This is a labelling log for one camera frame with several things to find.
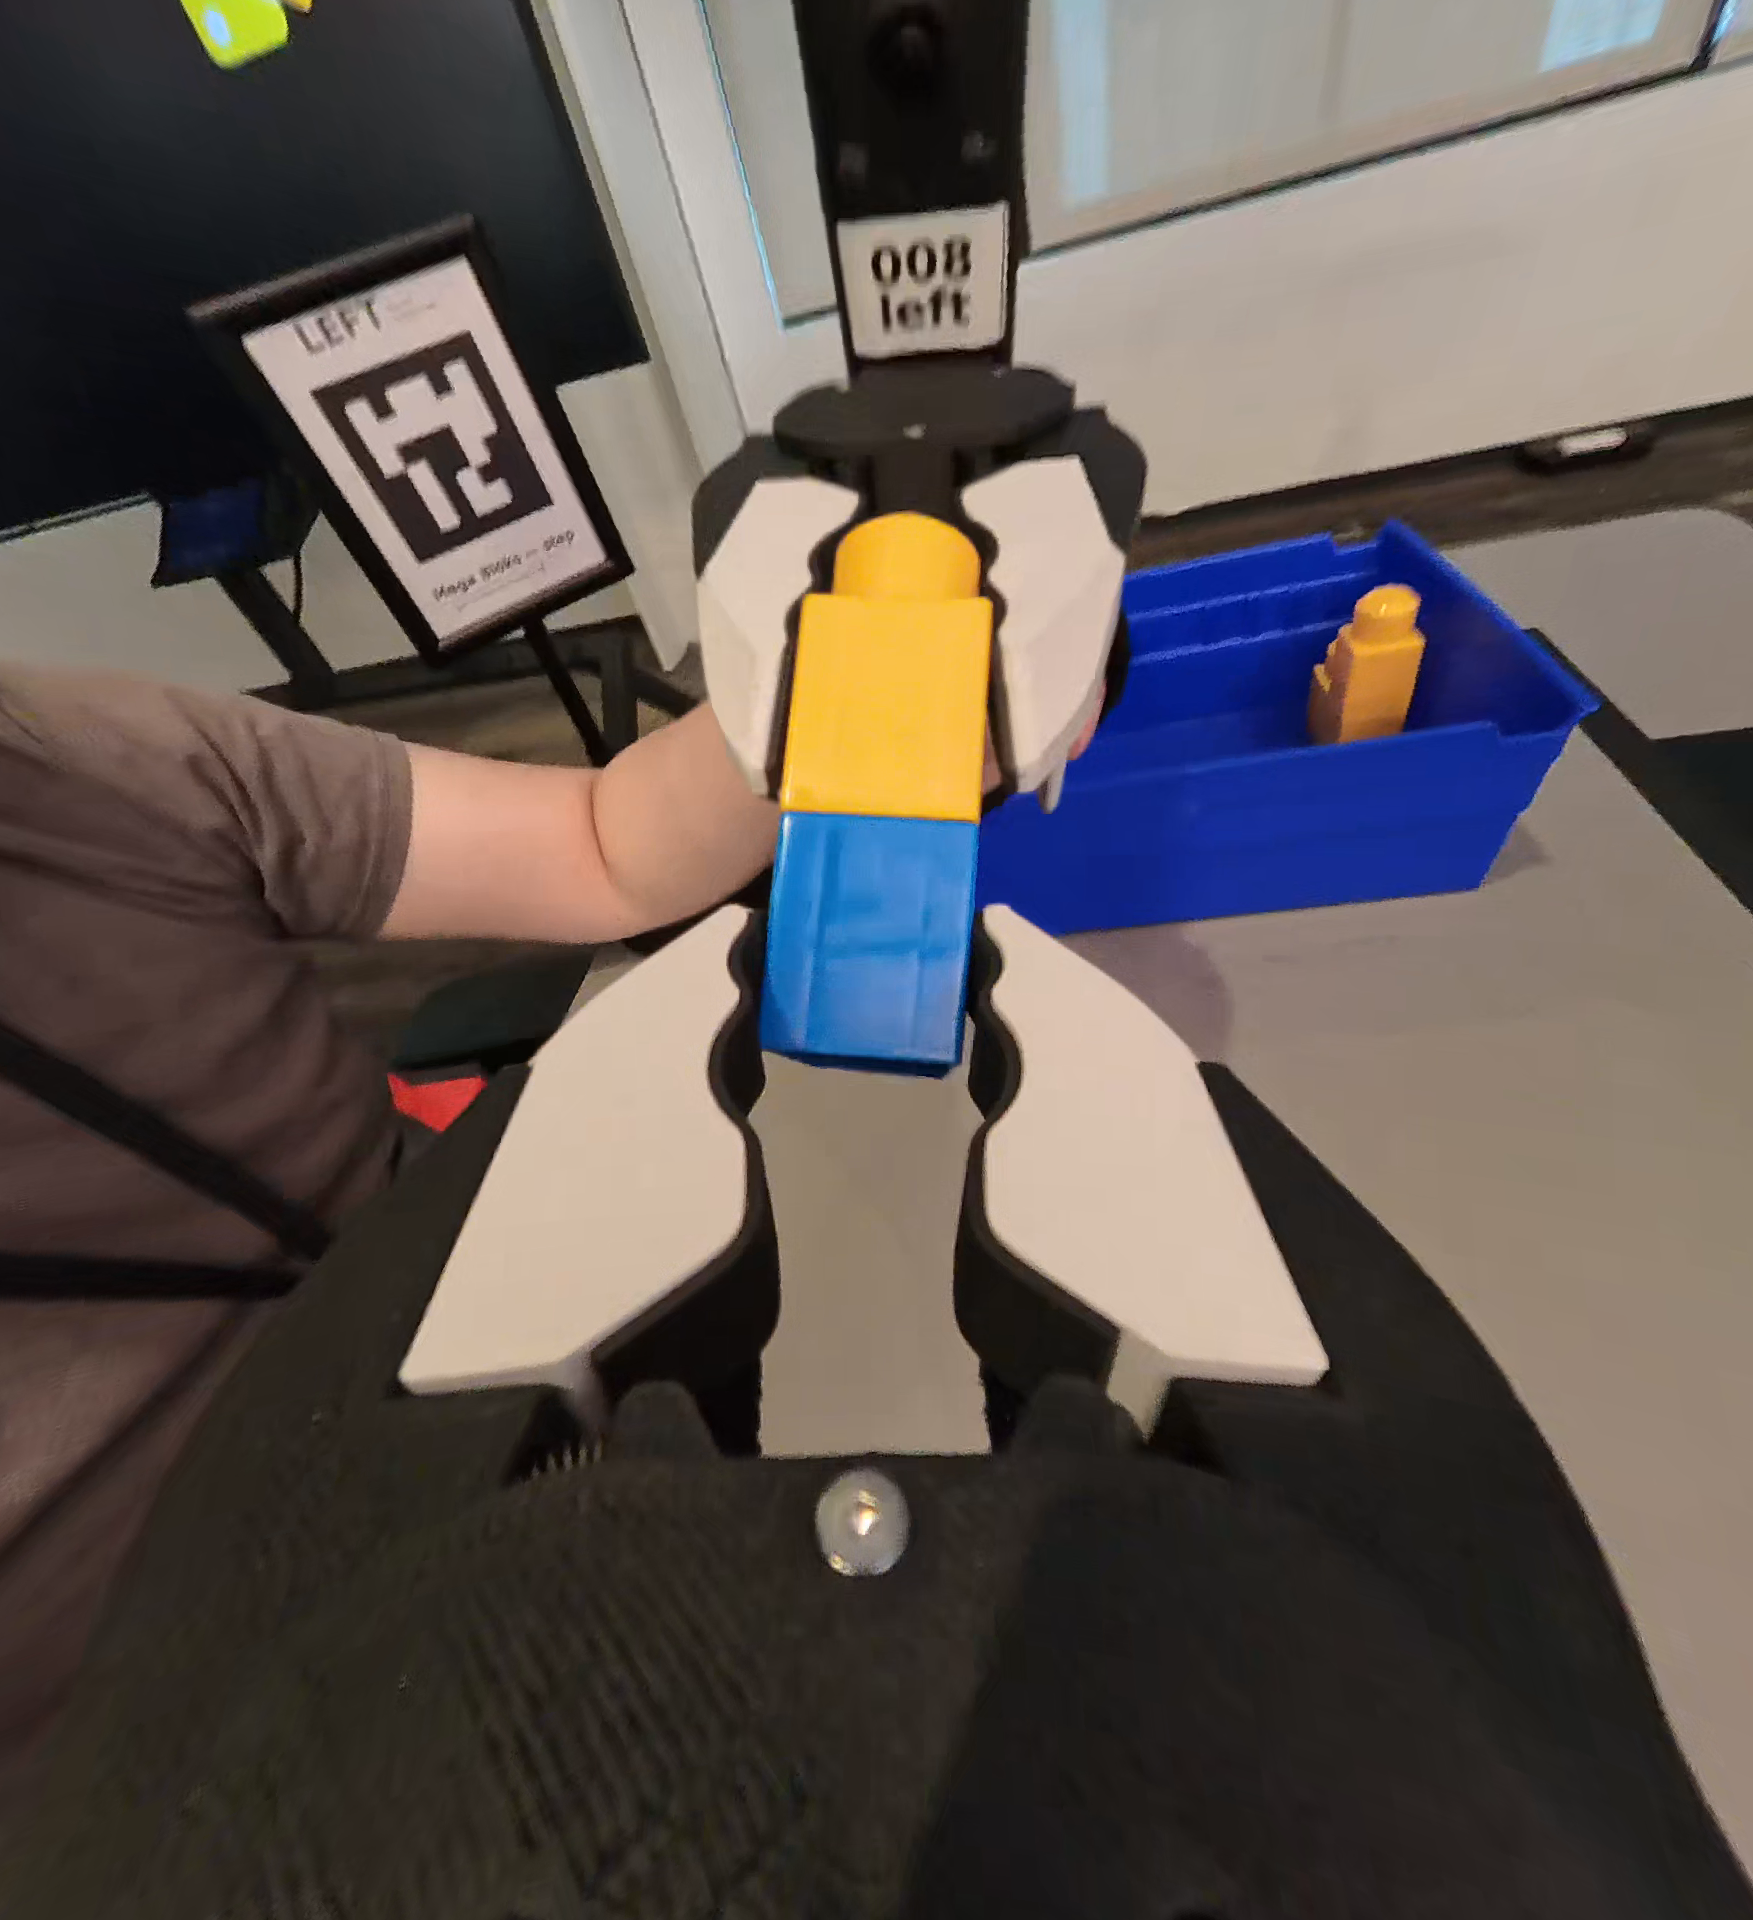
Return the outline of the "black floor device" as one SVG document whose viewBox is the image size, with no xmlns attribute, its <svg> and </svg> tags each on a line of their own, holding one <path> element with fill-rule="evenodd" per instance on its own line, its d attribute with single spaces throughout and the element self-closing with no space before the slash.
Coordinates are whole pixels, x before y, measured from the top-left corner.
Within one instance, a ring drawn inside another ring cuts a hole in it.
<svg viewBox="0 0 1753 1920">
<path fill-rule="evenodd" d="M 1585 425 L 1514 445 L 1512 466 L 1534 476 L 1629 466 L 1654 453 L 1657 440 L 1656 420 Z"/>
</svg>

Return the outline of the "blue mega block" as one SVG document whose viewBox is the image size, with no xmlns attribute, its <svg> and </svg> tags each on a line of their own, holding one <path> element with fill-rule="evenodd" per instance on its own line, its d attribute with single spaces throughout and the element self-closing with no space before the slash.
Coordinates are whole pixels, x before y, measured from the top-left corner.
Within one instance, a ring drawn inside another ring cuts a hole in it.
<svg viewBox="0 0 1753 1920">
<path fill-rule="evenodd" d="M 961 1058 L 976 823 L 784 812 L 763 1047 L 814 1066 L 940 1075 Z"/>
</svg>

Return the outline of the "blue plastic bin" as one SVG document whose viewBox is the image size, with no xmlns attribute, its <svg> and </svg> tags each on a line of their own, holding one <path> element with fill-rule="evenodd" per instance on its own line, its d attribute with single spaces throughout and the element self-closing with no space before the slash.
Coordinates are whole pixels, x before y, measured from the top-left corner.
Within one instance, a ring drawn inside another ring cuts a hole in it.
<svg viewBox="0 0 1753 1920">
<path fill-rule="evenodd" d="M 1369 588 L 1411 588 L 1401 732 L 1317 745 L 1312 669 Z M 980 830 L 979 906 L 1061 937 L 1479 888 L 1599 697 L 1399 523 L 1136 570 L 1121 697 Z"/>
</svg>

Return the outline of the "framed tag sign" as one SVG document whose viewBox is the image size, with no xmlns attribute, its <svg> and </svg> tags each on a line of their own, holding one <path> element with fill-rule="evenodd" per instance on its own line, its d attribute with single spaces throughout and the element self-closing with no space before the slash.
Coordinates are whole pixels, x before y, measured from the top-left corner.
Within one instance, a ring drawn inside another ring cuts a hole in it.
<svg viewBox="0 0 1753 1920">
<path fill-rule="evenodd" d="M 191 303 L 187 318 L 421 659 L 631 580 L 475 218 Z"/>
</svg>

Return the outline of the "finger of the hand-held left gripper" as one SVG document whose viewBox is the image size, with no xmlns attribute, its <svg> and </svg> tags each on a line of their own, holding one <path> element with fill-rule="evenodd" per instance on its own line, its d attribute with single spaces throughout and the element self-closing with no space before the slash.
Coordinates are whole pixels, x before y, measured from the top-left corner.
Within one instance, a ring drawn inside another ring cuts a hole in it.
<svg viewBox="0 0 1753 1920">
<path fill-rule="evenodd" d="M 813 588 L 813 554 L 855 518 L 855 492 L 813 476 L 768 476 L 697 574 L 706 701 L 749 789 L 773 793 L 792 616 Z"/>
<path fill-rule="evenodd" d="M 1052 812 L 1093 732 L 1121 612 L 1124 557 L 1080 458 L 1035 458 L 966 489 L 997 612 L 989 745 L 1004 795 Z"/>
</svg>

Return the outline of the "orange mega block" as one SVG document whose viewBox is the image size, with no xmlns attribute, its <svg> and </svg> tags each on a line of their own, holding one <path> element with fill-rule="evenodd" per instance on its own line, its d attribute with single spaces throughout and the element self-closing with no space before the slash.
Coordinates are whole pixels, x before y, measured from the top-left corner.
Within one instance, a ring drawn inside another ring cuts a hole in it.
<svg viewBox="0 0 1753 1920">
<path fill-rule="evenodd" d="M 839 543 L 795 628 L 784 812 L 974 826 L 995 612 L 953 525 L 887 513 Z"/>
<path fill-rule="evenodd" d="M 1423 635 L 1414 588 L 1383 584 L 1364 592 L 1312 668 L 1305 707 L 1311 743 L 1352 745 L 1405 730 L 1422 665 Z"/>
</svg>

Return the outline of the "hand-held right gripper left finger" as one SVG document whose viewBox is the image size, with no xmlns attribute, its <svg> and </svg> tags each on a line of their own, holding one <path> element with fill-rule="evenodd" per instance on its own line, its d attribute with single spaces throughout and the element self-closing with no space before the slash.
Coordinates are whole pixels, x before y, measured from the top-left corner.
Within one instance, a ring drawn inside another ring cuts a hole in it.
<svg viewBox="0 0 1753 1920">
<path fill-rule="evenodd" d="M 604 1427 L 673 1382 L 757 1427 L 783 1290 L 752 1115 L 765 920 L 722 906 L 591 999 L 529 1063 L 397 1382 L 550 1387 Z"/>
</svg>

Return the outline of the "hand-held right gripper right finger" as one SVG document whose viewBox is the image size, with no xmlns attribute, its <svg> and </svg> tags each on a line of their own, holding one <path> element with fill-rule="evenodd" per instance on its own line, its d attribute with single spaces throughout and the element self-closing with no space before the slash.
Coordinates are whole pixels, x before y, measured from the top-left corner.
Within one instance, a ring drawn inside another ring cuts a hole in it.
<svg viewBox="0 0 1753 1920">
<path fill-rule="evenodd" d="M 1089 960 L 983 909 L 966 1091 L 979 1126 L 953 1241 L 953 1318 L 985 1391 L 1056 1377 L 1133 1425 L 1184 1382 L 1317 1387 L 1325 1346 L 1198 1058 Z"/>
</svg>

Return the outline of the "black sign stand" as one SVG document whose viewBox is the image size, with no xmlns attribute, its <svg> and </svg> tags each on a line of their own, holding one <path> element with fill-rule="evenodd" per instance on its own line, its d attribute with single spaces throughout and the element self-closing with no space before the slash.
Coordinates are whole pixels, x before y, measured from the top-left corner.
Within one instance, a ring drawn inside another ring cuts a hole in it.
<svg viewBox="0 0 1753 1920">
<path fill-rule="evenodd" d="M 601 767 L 638 736 L 643 707 L 678 718 L 694 695 L 645 664 L 647 638 L 636 617 L 588 621 L 557 631 L 546 617 L 509 628 L 470 653 L 389 659 L 338 669 L 302 621 L 307 574 L 298 561 L 223 574 L 214 582 L 283 671 L 261 697 L 301 711 L 331 711 L 411 699 L 429 690 L 494 687 L 543 680 L 567 715 L 584 758 Z"/>
</svg>

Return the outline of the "black monitor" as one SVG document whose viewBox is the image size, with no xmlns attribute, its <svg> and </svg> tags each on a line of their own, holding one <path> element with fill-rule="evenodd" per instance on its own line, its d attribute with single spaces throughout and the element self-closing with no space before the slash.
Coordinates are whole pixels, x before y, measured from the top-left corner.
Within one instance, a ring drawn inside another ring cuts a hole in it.
<svg viewBox="0 0 1753 1920">
<path fill-rule="evenodd" d="M 458 216 L 543 380 L 649 357 L 535 4 L 0 2 L 0 539 L 267 468 L 189 309 Z"/>
</svg>

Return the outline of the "small blue box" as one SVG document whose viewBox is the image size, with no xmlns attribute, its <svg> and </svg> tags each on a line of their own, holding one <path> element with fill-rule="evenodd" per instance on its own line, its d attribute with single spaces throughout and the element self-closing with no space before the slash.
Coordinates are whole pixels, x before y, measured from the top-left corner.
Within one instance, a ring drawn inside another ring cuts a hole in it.
<svg viewBox="0 0 1753 1920">
<path fill-rule="evenodd" d="M 314 518 L 314 499 L 287 471 L 170 499 L 159 505 L 148 584 L 175 588 L 295 562 Z"/>
</svg>

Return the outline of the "black office chair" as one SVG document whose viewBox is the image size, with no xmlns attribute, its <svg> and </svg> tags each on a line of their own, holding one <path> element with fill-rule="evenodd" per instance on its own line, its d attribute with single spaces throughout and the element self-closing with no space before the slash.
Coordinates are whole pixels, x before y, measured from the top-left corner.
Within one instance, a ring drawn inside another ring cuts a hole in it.
<svg viewBox="0 0 1753 1920">
<path fill-rule="evenodd" d="M 567 1020 L 593 959 L 593 948 L 541 948 L 433 987 L 402 1026 L 391 1071 L 494 1072 L 526 1065 Z"/>
</svg>

